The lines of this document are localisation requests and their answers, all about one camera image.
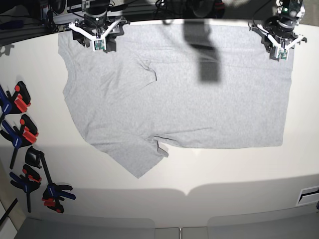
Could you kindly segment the black strip at table edge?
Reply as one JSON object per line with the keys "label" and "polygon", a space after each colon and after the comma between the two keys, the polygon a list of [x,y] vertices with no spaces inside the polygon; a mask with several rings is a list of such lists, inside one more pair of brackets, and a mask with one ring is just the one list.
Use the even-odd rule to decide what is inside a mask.
{"label": "black strip at table edge", "polygon": [[18,199],[15,198],[14,201],[11,203],[11,205],[8,207],[8,209],[5,211],[5,213],[3,214],[3,216],[0,219],[0,226],[2,226],[2,224],[8,218],[9,214],[11,213],[13,208],[16,206],[17,202],[18,202]]}

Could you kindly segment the grey T-shirt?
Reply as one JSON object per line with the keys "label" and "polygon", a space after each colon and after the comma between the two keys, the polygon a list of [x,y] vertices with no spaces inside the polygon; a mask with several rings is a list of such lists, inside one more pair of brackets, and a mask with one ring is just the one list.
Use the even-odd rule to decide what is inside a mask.
{"label": "grey T-shirt", "polygon": [[168,154],[189,148],[280,146],[293,53],[269,57],[246,27],[125,25],[110,51],[58,35],[63,90],[81,137],[140,178]]}

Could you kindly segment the upper blue orange bar clamp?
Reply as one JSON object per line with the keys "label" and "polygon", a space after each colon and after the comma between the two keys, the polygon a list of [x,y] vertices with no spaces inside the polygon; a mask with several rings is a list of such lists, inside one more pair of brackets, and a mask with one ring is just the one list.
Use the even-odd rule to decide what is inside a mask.
{"label": "upper blue orange bar clamp", "polygon": [[0,88],[1,116],[26,112],[27,108],[31,105],[30,101],[31,96],[23,81],[18,81],[12,95],[10,94],[10,91],[4,92],[3,88]]}

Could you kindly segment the blue orange bar clamp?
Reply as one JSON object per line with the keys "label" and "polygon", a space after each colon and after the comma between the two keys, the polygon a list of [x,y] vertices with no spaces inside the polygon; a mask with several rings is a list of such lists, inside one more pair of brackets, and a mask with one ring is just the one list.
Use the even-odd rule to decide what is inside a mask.
{"label": "blue orange bar clamp", "polygon": [[3,88],[0,88],[1,116],[26,112],[27,108],[31,105],[30,101],[31,96],[23,81],[18,81],[12,95],[10,94],[10,91],[4,92]]}
{"label": "blue orange bar clamp", "polygon": [[14,168],[18,150],[22,147],[32,146],[38,137],[38,129],[27,114],[23,114],[20,118],[20,128],[11,127],[6,121],[2,121],[2,129],[0,134],[13,145],[13,153],[10,161],[10,169]]}
{"label": "blue orange bar clamp", "polygon": [[13,172],[9,173],[11,185],[21,189],[26,194],[27,211],[31,213],[31,193],[39,189],[42,178],[31,166],[24,164],[22,167],[24,175],[17,176]]}

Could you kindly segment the large black bar clamp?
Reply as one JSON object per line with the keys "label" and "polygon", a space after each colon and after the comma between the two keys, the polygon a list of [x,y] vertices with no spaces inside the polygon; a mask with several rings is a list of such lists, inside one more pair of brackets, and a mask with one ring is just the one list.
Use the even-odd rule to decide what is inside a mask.
{"label": "large black bar clamp", "polygon": [[64,213],[64,207],[61,204],[61,201],[64,201],[65,198],[70,200],[75,200],[76,196],[70,191],[73,190],[73,187],[70,185],[64,184],[56,184],[52,181],[51,175],[49,173],[49,169],[45,160],[45,154],[35,149],[31,146],[25,155],[25,162],[27,165],[31,167],[35,167],[38,169],[43,169],[45,173],[45,177],[47,180],[47,187],[42,194],[42,201],[44,206],[47,208],[59,213]]}

